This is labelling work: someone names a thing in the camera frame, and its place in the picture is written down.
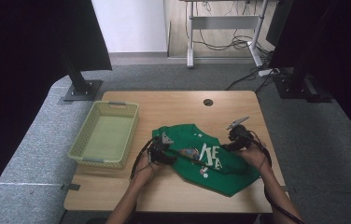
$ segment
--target green cloth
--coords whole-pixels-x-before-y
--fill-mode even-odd
[[[260,177],[257,169],[220,147],[218,139],[203,133],[194,124],[163,126],[152,131],[152,136],[161,136],[162,133],[174,141],[165,152],[177,156],[172,167],[193,184],[231,197]],[[192,151],[196,155],[191,157],[197,162],[181,155]]]

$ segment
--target gray floor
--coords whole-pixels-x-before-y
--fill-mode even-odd
[[[111,55],[113,71],[83,73],[104,81],[105,91],[222,91],[247,75],[251,61],[197,61],[162,55]],[[262,77],[231,91],[254,91]],[[59,105],[71,81],[64,77],[48,93],[35,122],[0,177],[0,223],[57,223],[76,168],[66,154],[92,102]],[[260,107],[289,194],[306,223],[351,223],[351,122],[340,106],[279,98],[274,84],[259,93]],[[63,223],[85,223],[107,212],[68,212]]]

